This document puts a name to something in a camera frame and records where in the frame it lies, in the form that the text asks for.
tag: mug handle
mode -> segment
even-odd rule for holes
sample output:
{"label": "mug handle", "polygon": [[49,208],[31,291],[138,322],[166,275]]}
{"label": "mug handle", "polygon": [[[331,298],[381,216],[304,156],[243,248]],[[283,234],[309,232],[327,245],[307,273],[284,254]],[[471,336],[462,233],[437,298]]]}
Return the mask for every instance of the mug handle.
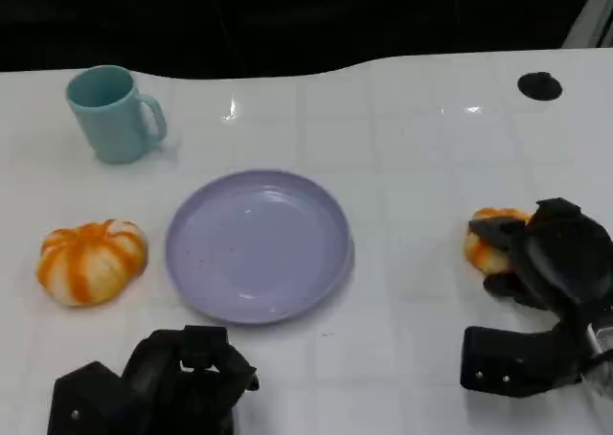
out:
{"label": "mug handle", "polygon": [[164,138],[166,138],[166,134],[168,133],[166,119],[164,118],[162,107],[157,100],[150,95],[138,95],[137,98],[141,101],[141,103],[149,106],[149,109],[151,109],[151,112],[153,113],[153,119],[157,125],[157,135],[154,135],[152,138],[155,141],[162,141]]}

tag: tile pattern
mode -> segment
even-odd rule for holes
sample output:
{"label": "tile pattern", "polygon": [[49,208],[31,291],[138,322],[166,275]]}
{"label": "tile pattern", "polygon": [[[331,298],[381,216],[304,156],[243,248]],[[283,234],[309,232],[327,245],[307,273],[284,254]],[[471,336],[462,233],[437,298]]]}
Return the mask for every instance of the tile pattern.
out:
{"label": "tile pattern", "polygon": [[[166,276],[172,213],[216,176],[281,168],[337,197],[356,269],[302,318],[230,328],[262,382],[238,406],[240,433],[601,433],[580,388],[511,401],[460,387],[465,326],[534,331],[553,321],[490,299],[461,247],[476,208],[531,210],[546,196],[576,200],[613,230],[612,60],[600,49],[398,57],[297,79],[138,76],[170,135],[121,168],[97,163],[79,134],[62,96],[74,72],[0,76],[0,431],[43,433],[54,378],[86,361],[120,372],[152,330],[211,323]],[[516,80],[532,71],[557,77],[562,97],[523,97]],[[110,216],[142,225],[147,271],[107,306],[58,308],[34,282],[41,238]]]}

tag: pumpkin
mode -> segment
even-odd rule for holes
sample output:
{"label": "pumpkin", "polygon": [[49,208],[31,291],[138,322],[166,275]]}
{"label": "pumpkin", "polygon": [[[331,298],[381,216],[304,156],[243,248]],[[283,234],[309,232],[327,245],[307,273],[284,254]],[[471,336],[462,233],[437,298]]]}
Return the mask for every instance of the pumpkin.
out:
{"label": "pumpkin", "polygon": [[[514,208],[482,208],[475,212],[472,219],[513,217],[530,220],[527,213]],[[509,256],[482,241],[474,232],[468,229],[464,242],[464,251],[468,261],[486,275],[511,272]]]}
{"label": "pumpkin", "polygon": [[147,264],[147,242],[133,223],[109,219],[58,229],[42,243],[37,278],[65,306],[116,296]]}

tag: small pumpkin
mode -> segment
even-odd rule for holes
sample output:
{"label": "small pumpkin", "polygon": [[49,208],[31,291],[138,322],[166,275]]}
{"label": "small pumpkin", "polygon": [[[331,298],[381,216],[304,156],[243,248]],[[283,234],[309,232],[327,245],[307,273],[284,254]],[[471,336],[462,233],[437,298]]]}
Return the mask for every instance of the small pumpkin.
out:
{"label": "small pumpkin", "polygon": [[[530,220],[530,215],[514,208],[482,208],[475,212],[472,219],[513,217]],[[486,275],[511,272],[509,257],[500,250],[489,246],[468,229],[464,242],[464,251],[468,261]]]}
{"label": "small pumpkin", "polygon": [[93,306],[116,296],[147,264],[147,242],[128,221],[109,219],[58,229],[42,243],[38,281],[64,306]]}

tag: teal mug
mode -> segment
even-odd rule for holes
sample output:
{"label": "teal mug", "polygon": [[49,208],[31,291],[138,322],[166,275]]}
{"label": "teal mug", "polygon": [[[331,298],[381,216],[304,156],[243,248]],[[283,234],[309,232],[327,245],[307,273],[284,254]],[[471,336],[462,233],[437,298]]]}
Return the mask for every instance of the teal mug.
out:
{"label": "teal mug", "polygon": [[[120,66],[96,66],[78,74],[68,83],[66,99],[103,162],[133,162],[166,136],[160,104],[149,95],[141,95],[130,72]],[[142,103],[153,112],[157,134],[148,131]]]}

